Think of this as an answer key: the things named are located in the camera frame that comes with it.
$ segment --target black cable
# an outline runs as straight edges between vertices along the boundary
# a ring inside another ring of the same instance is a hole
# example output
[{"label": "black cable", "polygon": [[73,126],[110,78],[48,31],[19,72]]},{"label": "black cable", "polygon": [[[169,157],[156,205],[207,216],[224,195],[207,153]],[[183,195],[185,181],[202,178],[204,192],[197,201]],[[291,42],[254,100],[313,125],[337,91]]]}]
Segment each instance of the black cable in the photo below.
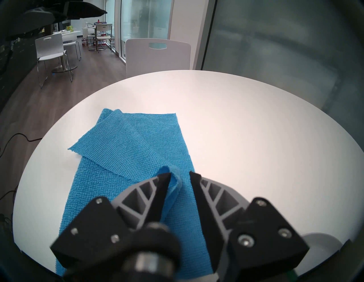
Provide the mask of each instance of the black cable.
[{"label": "black cable", "polygon": [[43,138],[38,138],[38,139],[34,139],[34,140],[29,140],[28,137],[26,137],[23,133],[15,133],[13,136],[10,137],[10,139],[7,141],[4,149],[3,149],[3,152],[1,153],[0,155],[0,158],[3,156],[4,152],[5,152],[5,149],[6,149],[6,146],[9,144],[10,140],[16,136],[16,135],[21,135],[21,136],[24,136],[28,142],[34,142],[34,141],[38,141],[38,140],[42,140]]},{"label": "black cable", "polygon": [[[21,136],[24,136],[26,139],[27,139],[27,141],[28,142],[34,142],[34,141],[39,141],[39,140],[42,140],[43,139],[43,137],[42,138],[37,138],[37,139],[34,139],[34,140],[29,140],[28,139],[28,137],[26,136],[26,135],[24,135],[23,133],[15,133],[13,136],[11,136],[10,137],[10,139],[6,142],[6,145],[5,145],[5,147],[4,147],[4,149],[3,149],[3,152],[1,153],[1,155],[0,155],[0,158],[3,156],[3,154],[4,154],[4,152],[5,152],[5,149],[6,149],[6,146],[9,144],[9,142],[10,142],[10,140],[14,137],[14,136],[16,136],[16,135],[21,135]],[[13,192],[14,194],[13,194],[13,204],[15,203],[15,194],[16,194],[16,191],[18,190],[18,186],[19,186],[19,184],[15,187],[15,189],[14,190],[11,190],[11,191],[8,191],[8,192],[6,192],[1,198],[0,198],[0,200],[2,200],[7,194],[9,194],[9,193],[11,193],[11,192]]]},{"label": "black cable", "polygon": [[14,194],[13,194],[13,205],[15,204],[15,195],[16,195],[16,192],[18,191],[18,186],[19,184],[15,187],[14,189]]},{"label": "black cable", "polygon": [[4,194],[4,196],[2,196],[2,197],[0,198],[0,201],[1,201],[2,199],[4,199],[4,198],[5,198],[5,196],[6,196],[7,194],[11,193],[11,192],[15,192],[15,190],[10,190],[10,191],[6,192],[6,193]]},{"label": "black cable", "polygon": [[6,58],[5,64],[0,69],[0,75],[3,75],[6,72],[6,69],[8,68],[8,64],[10,62],[10,59],[11,59],[12,55],[13,55],[13,50],[10,49],[9,52],[8,52],[8,56]]}]

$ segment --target white chair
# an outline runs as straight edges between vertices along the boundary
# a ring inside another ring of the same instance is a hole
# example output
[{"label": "white chair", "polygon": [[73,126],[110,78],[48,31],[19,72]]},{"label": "white chair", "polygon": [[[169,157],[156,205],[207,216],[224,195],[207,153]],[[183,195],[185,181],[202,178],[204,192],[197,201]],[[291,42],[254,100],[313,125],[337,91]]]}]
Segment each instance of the white chair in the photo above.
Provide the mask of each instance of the white chair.
[{"label": "white chair", "polygon": [[[69,42],[69,43],[63,43],[63,47],[68,47],[68,46],[75,46],[75,49],[76,49],[76,56],[77,56],[77,60],[81,60],[81,49],[80,49],[80,43],[78,42],[77,40],[77,35],[76,33],[67,33],[67,34],[64,34],[62,36],[63,38],[63,42],[66,42],[66,41],[72,41],[72,42]],[[78,44],[78,49],[80,51],[80,59],[78,59],[78,54],[77,54],[77,47],[76,47],[76,43]]]},{"label": "white chair", "polygon": [[82,28],[82,37],[86,39],[87,49],[89,51],[96,51],[96,49],[94,49],[94,48],[90,49],[89,43],[88,43],[89,38],[93,38],[93,40],[95,40],[95,34],[94,33],[95,33],[94,28],[87,28],[87,27]]},{"label": "white chair", "polygon": [[[107,32],[110,31],[110,36],[100,36],[98,35],[98,32]],[[111,49],[111,32],[112,32],[112,24],[96,24],[96,50],[97,52],[99,52],[99,47],[102,48],[110,48],[110,51],[112,52]],[[98,45],[97,41],[98,40],[110,40],[110,46],[104,46],[104,45]]]},{"label": "white chair", "polygon": [[73,72],[70,70],[70,65],[68,63],[67,51],[63,48],[63,39],[62,34],[53,34],[50,36],[45,36],[35,40],[35,48],[37,51],[37,72],[38,72],[38,82],[39,87],[42,88],[44,82],[48,77],[45,78],[43,84],[40,84],[39,80],[39,69],[38,62],[44,61],[44,67],[46,67],[46,60],[60,58],[66,56],[67,58],[67,66],[68,66],[68,74],[70,75],[70,81],[72,82]]},{"label": "white chair", "polygon": [[[157,49],[156,45],[165,44]],[[135,38],[125,43],[126,76],[128,78],[157,71],[190,69],[191,45],[185,42]]]}]

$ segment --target white wall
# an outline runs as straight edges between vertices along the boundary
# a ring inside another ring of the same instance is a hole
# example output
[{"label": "white wall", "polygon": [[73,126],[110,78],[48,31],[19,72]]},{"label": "white wall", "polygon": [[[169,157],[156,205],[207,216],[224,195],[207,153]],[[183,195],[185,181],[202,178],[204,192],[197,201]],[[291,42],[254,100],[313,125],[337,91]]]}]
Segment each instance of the white wall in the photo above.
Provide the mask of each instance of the white wall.
[{"label": "white wall", "polygon": [[194,68],[208,2],[209,0],[174,0],[170,40],[191,45],[190,69]]},{"label": "white wall", "polygon": [[[96,7],[105,10],[105,0],[83,0],[83,1],[94,4]],[[85,27],[86,22],[93,24],[97,22],[97,20],[105,21],[105,15],[102,15],[101,17],[88,17],[79,20],[71,20],[71,25],[73,26],[73,30],[82,31],[82,28]]]}]

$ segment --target window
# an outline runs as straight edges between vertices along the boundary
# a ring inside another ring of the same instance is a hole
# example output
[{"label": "window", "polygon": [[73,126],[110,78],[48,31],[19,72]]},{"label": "window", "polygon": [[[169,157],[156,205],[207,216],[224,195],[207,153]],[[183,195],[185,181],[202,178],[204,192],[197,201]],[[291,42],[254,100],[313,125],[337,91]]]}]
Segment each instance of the window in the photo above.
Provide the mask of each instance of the window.
[{"label": "window", "polygon": [[168,39],[173,0],[122,0],[120,37],[122,56],[131,38]]},{"label": "window", "polygon": [[111,31],[111,47],[115,50],[115,0],[106,0],[105,2],[105,20],[108,24],[112,24]]}]

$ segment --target table base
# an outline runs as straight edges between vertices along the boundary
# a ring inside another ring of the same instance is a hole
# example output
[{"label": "table base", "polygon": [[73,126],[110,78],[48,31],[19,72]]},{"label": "table base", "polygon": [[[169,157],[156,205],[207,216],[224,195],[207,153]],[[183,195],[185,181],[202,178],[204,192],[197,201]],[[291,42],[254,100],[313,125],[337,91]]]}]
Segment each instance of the table base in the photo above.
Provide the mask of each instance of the table base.
[{"label": "table base", "polygon": [[89,48],[88,50],[89,51],[97,51],[96,48]]},{"label": "table base", "polygon": [[[77,66],[70,64],[70,68],[74,69],[74,68],[77,68]],[[68,71],[67,65],[64,68],[62,65],[59,65],[58,67],[55,67],[54,69],[52,69],[52,72],[54,72],[54,73],[65,72],[65,71]]]}]

